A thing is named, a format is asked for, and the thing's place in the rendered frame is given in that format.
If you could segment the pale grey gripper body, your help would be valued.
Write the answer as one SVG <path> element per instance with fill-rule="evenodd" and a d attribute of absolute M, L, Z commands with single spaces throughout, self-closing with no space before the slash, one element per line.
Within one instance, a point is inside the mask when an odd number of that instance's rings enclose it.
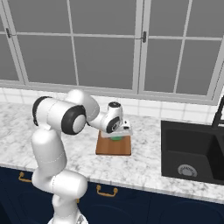
<path fill-rule="evenodd" d="M 106 132 L 101 132 L 101 137 L 107 138 L 107 137 L 126 137 L 126 136 L 132 136 L 133 131 L 132 128 L 128 127 L 127 129 L 125 128 L 120 128 L 117 129 L 116 131 L 112 133 L 106 133 Z"/>

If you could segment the brown wooden cutting board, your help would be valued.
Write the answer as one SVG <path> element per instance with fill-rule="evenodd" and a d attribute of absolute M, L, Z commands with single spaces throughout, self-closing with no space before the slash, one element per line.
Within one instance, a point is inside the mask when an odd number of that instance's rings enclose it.
<path fill-rule="evenodd" d="M 121 140 L 112 140 L 110 137 L 102 137 L 102 134 L 99 133 L 95 154 L 106 156 L 130 156 L 130 136 L 124 136 Z"/>

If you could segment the navy cupboard front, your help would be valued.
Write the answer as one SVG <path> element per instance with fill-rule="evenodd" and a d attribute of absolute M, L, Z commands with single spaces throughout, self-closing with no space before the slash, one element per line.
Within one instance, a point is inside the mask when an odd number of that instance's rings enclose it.
<path fill-rule="evenodd" d="M 36 188 L 32 183 L 18 180 L 20 172 L 32 180 L 30 171 L 0 166 L 0 180 L 22 224 L 47 224 L 53 217 L 53 195 Z"/>
<path fill-rule="evenodd" d="M 148 224 L 224 224 L 224 205 L 153 194 Z"/>
<path fill-rule="evenodd" d="M 116 187 L 118 194 L 114 198 L 98 195 L 97 185 L 105 193 L 112 193 Z M 151 196 L 144 191 L 88 182 L 78 206 L 88 224 L 146 224 L 150 200 Z"/>

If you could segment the black sink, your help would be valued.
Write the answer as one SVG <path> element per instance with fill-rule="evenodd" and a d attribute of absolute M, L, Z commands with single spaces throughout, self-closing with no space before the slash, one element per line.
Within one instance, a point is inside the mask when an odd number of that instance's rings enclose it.
<path fill-rule="evenodd" d="M 162 121 L 161 174 L 224 186 L 224 127 Z"/>

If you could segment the grey framed window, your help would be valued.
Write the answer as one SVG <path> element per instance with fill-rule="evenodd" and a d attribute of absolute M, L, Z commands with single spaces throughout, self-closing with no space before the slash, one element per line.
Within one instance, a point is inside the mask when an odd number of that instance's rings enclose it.
<path fill-rule="evenodd" d="M 224 0 L 0 0 L 0 83 L 214 105 Z"/>

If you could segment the black tap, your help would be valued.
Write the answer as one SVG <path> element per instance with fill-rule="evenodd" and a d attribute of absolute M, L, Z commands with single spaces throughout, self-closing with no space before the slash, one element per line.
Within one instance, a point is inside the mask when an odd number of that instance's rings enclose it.
<path fill-rule="evenodd" d="M 219 107 L 213 118 L 213 122 L 212 122 L 213 129 L 217 129 L 220 124 L 224 124 L 224 120 L 221 119 L 223 108 L 224 108 L 224 95 L 221 97 Z"/>

